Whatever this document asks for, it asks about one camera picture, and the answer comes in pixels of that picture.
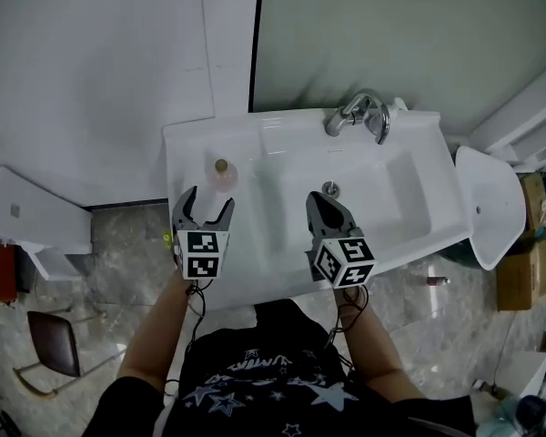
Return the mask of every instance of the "white sink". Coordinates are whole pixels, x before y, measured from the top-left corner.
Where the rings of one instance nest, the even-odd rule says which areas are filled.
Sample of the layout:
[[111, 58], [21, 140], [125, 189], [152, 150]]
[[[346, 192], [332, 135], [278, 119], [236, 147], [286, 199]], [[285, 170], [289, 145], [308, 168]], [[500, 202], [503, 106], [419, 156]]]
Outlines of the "white sink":
[[[326, 134], [321, 109], [211, 118], [164, 128], [168, 200], [198, 185], [193, 216], [215, 218], [237, 202], [223, 276], [210, 309], [254, 304], [328, 287], [311, 281], [306, 198], [333, 180], [338, 201], [364, 231], [378, 261], [373, 274], [468, 238], [472, 233], [439, 114], [400, 112], [382, 145], [364, 126]], [[238, 168], [230, 194], [207, 183], [225, 158]]]

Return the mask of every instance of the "stone floor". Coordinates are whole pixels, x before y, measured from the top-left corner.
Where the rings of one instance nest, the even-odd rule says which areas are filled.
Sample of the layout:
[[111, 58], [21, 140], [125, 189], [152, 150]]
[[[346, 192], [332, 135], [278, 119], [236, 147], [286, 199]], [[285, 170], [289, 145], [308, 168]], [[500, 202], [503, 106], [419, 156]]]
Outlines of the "stone floor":
[[[32, 273], [32, 290], [10, 307], [0, 305], [0, 406], [27, 435], [80, 435], [104, 389], [114, 379], [120, 359], [51, 401], [39, 400], [15, 381], [13, 367], [36, 361], [26, 312], [73, 304], [72, 318], [104, 310], [103, 321], [76, 326], [83, 370], [121, 351], [154, 303], [173, 270], [162, 240], [169, 229], [167, 206], [155, 205], [94, 212], [94, 253], [76, 258], [84, 271], [80, 282], [46, 282]], [[448, 276], [451, 284], [429, 287], [427, 276]], [[532, 310], [497, 312], [492, 273], [465, 269], [430, 256], [375, 277], [370, 303], [394, 340], [412, 380], [430, 398], [469, 392], [478, 377], [491, 379], [506, 334], [504, 358], [535, 350], [541, 342], [546, 297]], [[327, 330], [336, 319], [332, 294], [323, 290], [296, 298], [298, 305]], [[170, 377], [178, 376], [183, 347], [197, 316], [189, 310]], [[255, 325], [251, 307], [210, 311], [199, 335], [229, 327]], [[346, 352], [343, 338], [337, 346]], [[47, 390], [68, 378], [44, 370], [27, 377]]]

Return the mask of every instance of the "white wall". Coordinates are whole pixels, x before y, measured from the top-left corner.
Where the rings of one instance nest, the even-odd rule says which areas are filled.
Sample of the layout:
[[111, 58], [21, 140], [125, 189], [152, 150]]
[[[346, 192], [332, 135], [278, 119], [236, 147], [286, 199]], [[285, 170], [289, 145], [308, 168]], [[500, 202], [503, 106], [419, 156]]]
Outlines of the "white wall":
[[468, 134], [546, 67], [546, 0], [263, 0], [255, 109], [361, 87]]
[[0, 165], [83, 206], [164, 198], [160, 128], [213, 115], [202, 0], [0, 0]]

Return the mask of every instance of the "brown chair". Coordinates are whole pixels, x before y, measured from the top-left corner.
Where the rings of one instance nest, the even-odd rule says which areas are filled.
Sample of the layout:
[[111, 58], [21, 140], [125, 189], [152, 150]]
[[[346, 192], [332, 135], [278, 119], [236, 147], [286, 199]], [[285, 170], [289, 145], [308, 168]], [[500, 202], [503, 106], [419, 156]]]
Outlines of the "brown chair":
[[[81, 320], [75, 320], [74, 322], [70, 322], [67, 319], [56, 315], [63, 312], [70, 312], [71, 309], [72, 307], [50, 312], [28, 311], [28, 326], [30, 327], [30, 336], [35, 345], [38, 362], [23, 368], [13, 369], [13, 371], [20, 383], [37, 397], [45, 399], [55, 398], [59, 392], [77, 383], [80, 379], [84, 379], [87, 375], [103, 367], [125, 351], [121, 350], [82, 374], [81, 368], [79, 367], [79, 356], [76, 351], [75, 334], [73, 333], [72, 324], [102, 319], [105, 317], [105, 313]], [[51, 371], [74, 377], [74, 379], [51, 391], [40, 391], [29, 383], [22, 374], [31, 371], [32, 369], [36, 369], [41, 365]]]

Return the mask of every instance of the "chrome faucet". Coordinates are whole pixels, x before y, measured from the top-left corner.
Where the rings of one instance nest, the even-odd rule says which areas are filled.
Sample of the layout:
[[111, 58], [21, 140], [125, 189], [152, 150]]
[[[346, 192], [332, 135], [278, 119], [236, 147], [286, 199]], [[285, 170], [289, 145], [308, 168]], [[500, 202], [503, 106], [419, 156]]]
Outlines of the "chrome faucet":
[[382, 144], [389, 135], [389, 108], [371, 89], [361, 90], [349, 104], [338, 108], [324, 128], [330, 136], [337, 136], [346, 125], [359, 123], [364, 123], [369, 132], [376, 137], [377, 144]]

